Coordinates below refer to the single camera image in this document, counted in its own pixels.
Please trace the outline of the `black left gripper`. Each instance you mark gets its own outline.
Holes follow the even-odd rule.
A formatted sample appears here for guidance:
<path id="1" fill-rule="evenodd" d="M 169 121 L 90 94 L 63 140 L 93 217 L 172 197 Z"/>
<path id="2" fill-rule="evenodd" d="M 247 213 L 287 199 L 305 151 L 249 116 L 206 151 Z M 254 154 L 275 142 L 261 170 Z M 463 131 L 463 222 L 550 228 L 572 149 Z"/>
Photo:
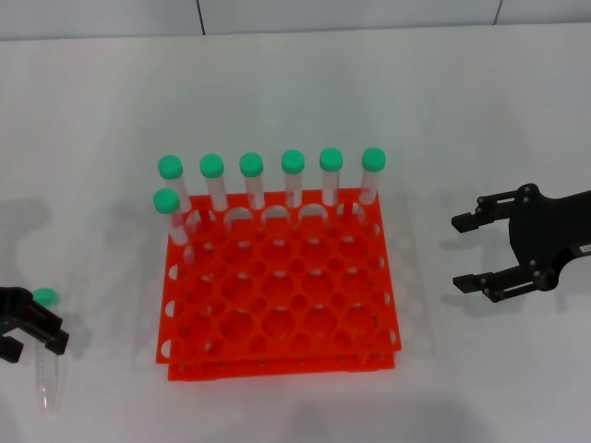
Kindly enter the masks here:
<path id="1" fill-rule="evenodd" d="M 69 334 L 62 329 L 63 319 L 33 301 L 32 292 L 22 287 L 1 288 L 1 334 L 21 329 L 41 342 L 47 350 L 63 355 Z M 0 338 L 0 358 L 8 363 L 20 359 L 23 343 L 14 338 Z"/>

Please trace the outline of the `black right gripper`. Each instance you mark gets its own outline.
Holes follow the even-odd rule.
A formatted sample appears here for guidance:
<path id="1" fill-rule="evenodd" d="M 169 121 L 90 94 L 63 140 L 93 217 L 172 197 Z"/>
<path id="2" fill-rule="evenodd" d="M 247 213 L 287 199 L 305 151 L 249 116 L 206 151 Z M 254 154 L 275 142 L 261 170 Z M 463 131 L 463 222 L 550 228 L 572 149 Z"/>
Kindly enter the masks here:
<path id="1" fill-rule="evenodd" d="M 462 293 L 483 293 L 492 303 L 533 291 L 550 291 L 571 261 L 590 255 L 590 193 L 548 198 L 534 184 L 476 199 L 473 213 L 452 217 L 458 233 L 509 220 L 509 238 L 519 266 L 454 277 Z"/>

